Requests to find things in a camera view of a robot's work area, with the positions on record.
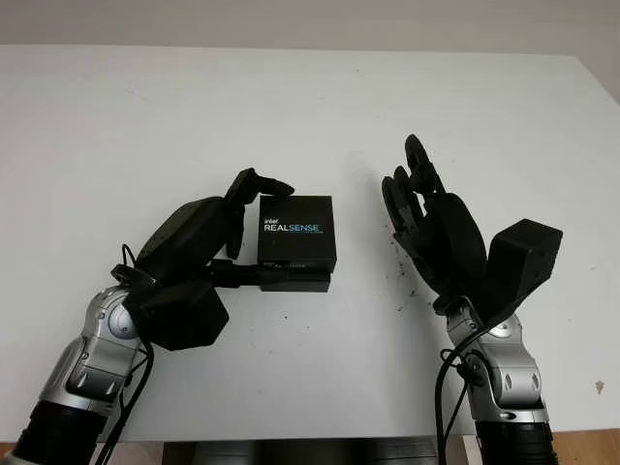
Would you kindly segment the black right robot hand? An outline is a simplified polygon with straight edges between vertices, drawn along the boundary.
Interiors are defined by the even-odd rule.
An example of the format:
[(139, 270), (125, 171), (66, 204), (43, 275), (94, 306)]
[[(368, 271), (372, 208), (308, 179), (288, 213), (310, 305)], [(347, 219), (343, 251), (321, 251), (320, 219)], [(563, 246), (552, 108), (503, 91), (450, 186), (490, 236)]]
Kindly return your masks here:
[(437, 311), (457, 299), (474, 301), (486, 270), (486, 249), (462, 199), (446, 190), (419, 138), (405, 139), (407, 168), (382, 180), (393, 237), (422, 280), (439, 296)]

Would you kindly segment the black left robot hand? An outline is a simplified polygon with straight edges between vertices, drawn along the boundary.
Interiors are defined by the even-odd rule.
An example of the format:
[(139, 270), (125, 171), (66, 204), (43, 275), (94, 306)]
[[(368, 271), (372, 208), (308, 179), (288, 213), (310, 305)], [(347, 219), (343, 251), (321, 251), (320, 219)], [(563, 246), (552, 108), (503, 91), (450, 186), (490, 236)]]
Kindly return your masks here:
[(242, 170), (227, 193), (178, 207), (149, 237), (131, 264), (118, 264), (111, 275), (121, 285), (167, 286), (202, 278), (207, 264), (222, 250), (239, 255), (246, 206), (259, 194), (277, 199), (292, 195), (291, 185)]

